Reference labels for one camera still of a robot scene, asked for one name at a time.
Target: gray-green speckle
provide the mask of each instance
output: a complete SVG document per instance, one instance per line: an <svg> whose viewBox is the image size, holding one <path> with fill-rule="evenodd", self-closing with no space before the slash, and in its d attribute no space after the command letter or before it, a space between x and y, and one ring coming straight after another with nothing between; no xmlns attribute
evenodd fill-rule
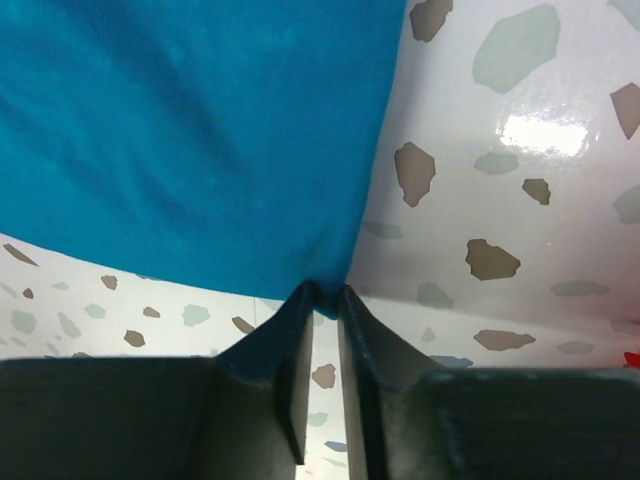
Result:
<svg viewBox="0 0 640 480"><path fill-rule="evenodd" d="M640 223L640 185L631 187L615 199L613 208L625 225Z"/></svg>
<svg viewBox="0 0 640 480"><path fill-rule="evenodd" d="M71 320L69 317L67 317L64 313L60 312L58 314L58 319L60 321L60 326L62 327L62 332L67 337L78 338L78 337L82 336L82 332L76 326L76 324L73 323L73 320Z"/></svg>
<svg viewBox="0 0 640 480"><path fill-rule="evenodd" d="M15 292L15 290L11 288L9 285L7 285L6 283L0 282L0 288L5 292L7 292L9 296L13 298L18 298L18 294Z"/></svg>
<svg viewBox="0 0 640 480"><path fill-rule="evenodd" d="M556 297L586 297L588 295L604 295L611 289L606 285L591 280L571 280L557 283L551 287Z"/></svg>
<svg viewBox="0 0 640 480"><path fill-rule="evenodd" d="M585 354L591 353L595 348L594 345L586 342L566 342L556 347L562 353L568 354Z"/></svg>
<svg viewBox="0 0 640 480"><path fill-rule="evenodd" d="M87 312L91 318L104 318L106 314L104 308L100 305L96 305L95 303L91 303L84 307L84 311Z"/></svg>
<svg viewBox="0 0 640 480"><path fill-rule="evenodd" d="M362 222L362 226L376 237L384 240L397 240L402 238L402 230L396 225L382 222Z"/></svg>
<svg viewBox="0 0 640 480"><path fill-rule="evenodd" d="M53 353L54 355L60 356L60 352L58 351L58 349L55 347L55 345L51 344L51 343L46 343L45 344L47 346L47 348L49 349L49 351L51 353Z"/></svg>
<svg viewBox="0 0 640 480"><path fill-rule="evenodd" d="M609 322L611 328L616 332L626 333L634 337L640 336L640 319L615 319Z"/></svg>
<svg viewBox="0 0 640 480"><path fill-rule="evenodd" d="M27 346L26 343L24 343L22 340L20 340L19 338L16 338L16 337L11 337L11 341L13 343L15 343L16 345L18 345L19 347L26 347Z"/></svg>
<svg viewBox="0 0 640 480"><path fill-rule="evenodd" d="M520 163L517 155L489 152L477 159L473 166L487 175L502 175L513 172Z"/></svg>
<svg viewBox="0 0 640 480"><path fill-rule="evenodd" d="M309 425L312 427L321 427L325 423L327 423L327 419L329 418L329 414L325 412L317 412L309 414Z"/></svg>
<svg viewBox="0 0 640 480"><path fill-rule="evenodd" d="M638 0L609 0L633 28L640 32L640 2Z"/></svg>
<svg viewBox="0 0 640 480"><path fill-rule="evenodd" d="M418 285L418 303L438 310L453 308L453 300L433 282Z"/></svg>
<svg viewBox="0 0 640 480"><path fill-rule="evenodd" d="M496 93L507 93L531 72L555 58L560 18L542 4L499 20L476 53L473 79Z"/></svg>
<svg viewBox="0 0 640 480"><path fill-rule="evenodd" d="M435 339L436 339L436 334L433 332L433 329L431 327L428 327L422 334L420 341L422 343L429 343L429 342L433 342Z"/></svg>
<svg viewBox="0 0 640 480"><path fill-rule="evenodd" d="M198 305L187 305L182 312L182 319L187 327L193 327L211 318L209 310Z"/></svg>
<svg viewBox="0 0 640 480"><path fill-rule="evenodd" d="M431 355L431 359L448 368L467 368L473 365L473 362L468 358L451 357L449 355Z"/></svg>
<svg viewBox="0 0 640 480"><path fill-rule="evenodd" d="M261 298L260 301L264 303L267 307L269 307L274 312L278 310L282 304L284 303L281 300L271 300L269 298Z"/></svg>
<svg viewBox="0 0 640 480"><path fill-rule="evenodd" d="M30 335L36 329L38 320L31 313L14 310L11 312L11 323L16 330Z"/></svg>
<svg viewBox="0 0 640 480"><path fill-rule="evenodd" d="M327 457L322 457L323 460L326 460L327 462L329 462L331 465L334 465L336 467L346 467L347 464L344 462L339 462L338 460L333 460L332 458L327 458Z"/></svg>
<svg viewBox="0 0 640 480"><path fill-rule="evenodd" d="M347 451L347 444L344 442L334 442L333 440L327 440L326 442L324 442L324 444L334 452L344 453Z"/></svg>

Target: floor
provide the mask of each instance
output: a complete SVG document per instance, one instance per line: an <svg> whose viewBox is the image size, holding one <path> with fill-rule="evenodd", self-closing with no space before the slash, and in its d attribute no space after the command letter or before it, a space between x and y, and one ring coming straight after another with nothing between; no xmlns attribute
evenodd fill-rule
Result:
<svg viewBox="0 0 640 480"><path fill-rule="evenodd" d="M640 349L639 5L409 2L349 283L443 365ZM280 304L0 245L4 358L215 354ZM336 324L314 323L299 478L346 479Z"/></svg>

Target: red object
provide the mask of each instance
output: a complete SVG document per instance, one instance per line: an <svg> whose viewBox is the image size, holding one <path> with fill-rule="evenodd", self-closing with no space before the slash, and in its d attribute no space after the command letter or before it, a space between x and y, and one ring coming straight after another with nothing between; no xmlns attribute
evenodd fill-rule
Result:
<svg viewBox="0 0 640 480"><path fill-rule="evenodd" d="M624 352L624 359L627 361L630 367L640 368L640 354Z"/></svg>

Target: brown speckle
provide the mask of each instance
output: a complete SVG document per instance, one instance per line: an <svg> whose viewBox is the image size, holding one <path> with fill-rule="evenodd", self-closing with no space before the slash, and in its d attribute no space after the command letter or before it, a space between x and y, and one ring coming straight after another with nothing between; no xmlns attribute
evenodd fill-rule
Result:
<svg viewBox="0 0 640 480"><path fill-rule="evenodd" d="M405 143L394 155L398 183L404 192L404 201L415 207L429 190L436 175L435 159L413 143Z"/></svg>
<svg viewBox="0 0 640 480"><path fill-rule="evenodd" d="M489 245L485 239L469 240L465 261L471 267L471 275L479 280L510 278L520 268L520 260L500 247Z"/></svg>
<svg viewBox="0 0 640 480"><path fill-rule="evenodd" d="M518 349L536 341L535 338L528 334L521 335L502 330L480 330L473 338L487 350L495 352Z"/></svg>
<svg viewBox="0 0 640 480"><path fill-rule="evenodd" d="M629 83L613 92L611 101L622 133L629 140L640 126L640 87Z"/></svg>
<svg viewBox="0 0 640 480"><path fill-rule="evenodd" d="M417 4L409 14L413 38L423 42L433 40L451 10L453 0L426 0Z"/></svg>
<svg viewBox="0 0 640 480"><path fill-rule="evenodd" d="M551 190L549 190L549 184L542 178L527 178L522 184L522 189L540 205L549 205Z"/></svg>
<svg viewBox="0 0 640 480"><path fill-rule="evenodd" d="M142 310L142 314L145 317L160 318L160 312L151 307L144 307L144 310Z"/></svg>
<svg viewBox="0 0 640 480"><path fill-rule="evenodd" d="M115 290L116 288L118 288L118 279L113 275L103 275L102 277L100 277L100 280L102 280L104 286L109 290Z"/></svg>
<svg viewBox="0 0 640 480"><path fill-rule="evenodd" d="M144 336L135 330L127 330L127 333L124 335L124 341L136 348L140 348L145 344Z"/></svg>
<svg viewBox="0 0 640 480"><path fill-rule="evenodd" d="M16 260L20 260L21 262L28 263L29 265L33 265L34 267L39 266L36 262L27 257L24 253L18 250L16 247L11 245L10 243L5 243L3 245L4 249L9 252Z"/></svg>
<svg viewBox="0 0 640 480"><path fill-rule="evenodd" d="M311 374L311 378L322 388L333 388L336 384L336 367L327 363L322 367L318 367Z"/></svg>
<svg viewBox="0 0 640 480"><path fill-rule="evenodd" d="M231 319L231 321L233 322L233 324L238 327L238 330L240 330L242 333L244 334L248 334L253 332L256 328L253 325L250 325L244 318L242 317L233 317Z"/></svg>

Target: teal cloth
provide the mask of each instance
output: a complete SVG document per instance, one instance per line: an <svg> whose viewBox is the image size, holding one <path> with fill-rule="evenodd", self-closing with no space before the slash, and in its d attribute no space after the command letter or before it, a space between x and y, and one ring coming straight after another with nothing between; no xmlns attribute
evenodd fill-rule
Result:
<svg viewBox="0 0 640 480"><path fill-rule="evenodd" d="M343 283L402 0L0 3L0 231L284 298Z"/></svg>

